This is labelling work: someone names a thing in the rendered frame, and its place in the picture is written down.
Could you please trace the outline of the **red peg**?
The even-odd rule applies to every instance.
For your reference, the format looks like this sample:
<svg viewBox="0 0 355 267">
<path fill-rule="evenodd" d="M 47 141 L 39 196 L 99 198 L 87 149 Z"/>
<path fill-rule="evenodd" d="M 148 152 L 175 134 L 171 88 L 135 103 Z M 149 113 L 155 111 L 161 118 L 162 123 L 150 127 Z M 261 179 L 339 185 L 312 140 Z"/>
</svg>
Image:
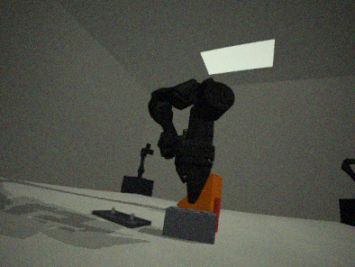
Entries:
<svg viewBox="0 0 355 267">
<path fill-rule="evenodd" d="M 217 218 L 216 218 L 216 228 L 215 232 L 218 233 L 218 220 L 219 220 L 219 212 L 220 212 L 220 203 L 221 199 L 220 198 L 214 198 L 214 213 L 216 213 Z"/>
</svg>

